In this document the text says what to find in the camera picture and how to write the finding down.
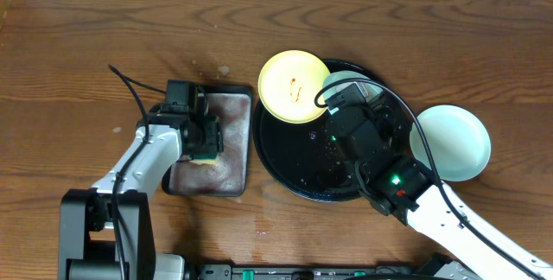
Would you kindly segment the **green yellow sponge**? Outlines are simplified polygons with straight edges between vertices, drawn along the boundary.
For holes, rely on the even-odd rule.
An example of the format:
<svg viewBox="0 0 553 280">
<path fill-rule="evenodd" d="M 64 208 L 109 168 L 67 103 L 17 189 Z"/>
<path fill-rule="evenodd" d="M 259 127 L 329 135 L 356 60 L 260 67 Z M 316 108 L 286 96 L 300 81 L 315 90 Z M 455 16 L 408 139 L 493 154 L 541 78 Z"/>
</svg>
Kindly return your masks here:
<svg viewBox="0 0 553 280">
<path fill-rule="evenodd" d="M 218 161 L 219 154 L 206 154 L 206 155 L 194 155 L 190 156 L 190 162 L 197 165 L 215 165 Z"/>
</svg>

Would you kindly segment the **light blue plate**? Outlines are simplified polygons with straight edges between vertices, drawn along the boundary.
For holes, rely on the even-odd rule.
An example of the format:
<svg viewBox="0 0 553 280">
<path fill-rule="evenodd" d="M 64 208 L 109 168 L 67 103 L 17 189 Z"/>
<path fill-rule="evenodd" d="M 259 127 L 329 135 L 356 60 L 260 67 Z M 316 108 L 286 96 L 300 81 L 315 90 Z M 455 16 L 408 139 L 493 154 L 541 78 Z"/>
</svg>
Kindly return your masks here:
<svg viewBox="0 0 553 280">
<path fill-rule="evenodd" d="M 359 78 L 359 79 L 364 79 L 364 80 L 369 79 L 369 77 L 367 77 L 367 76 L 365 76 L 361 73 L 356 73 L 354 71 L 349 71 L 349 70 L 342 70 L 342 71 L 339 71 L 339 72 L 330 73 L 325 78 L 325 80 L 323 82 L 323 86 L 326 87 L 326 86 L 329 86 L 330 84 L 333 84 L 334 82 L 338 82 L 338 81 L 346 80 L 346 79 L 352 79 L 352 78 Z M 382 89 L 379 86 L 375 86 L 375 85 L 372 85 L 372 84 L 359 83 L 359 82 L 341 83 L 337 86 L 334 86 L 334 87 L 326 90 L 322 94 L 322 98 L 319 99 L 319 102 L 320 103 L 325 102 L 327 99 L 329 99 L 330 97 L 335 95 L 337 92 L 340 92 L 341 90 L 345 89 L 346 87 L 348 87 L 350 85 L 356 85 L 356 87 L 358 87 L 359 91 L 361 92 L 361 94 L 363 95 L 363 97 L 365 98 L 365 100 L 367 102 L 369 102 L 373 98 L 377 97 L 382 92 Z"/>
<path fill-rule="evenodd" d="M 455 105 L 436 105 L 417 120 L 441 179 L 468 181 L 483 172 L 491 157 L 491 139 L 473 113 Z"/>
</svg>

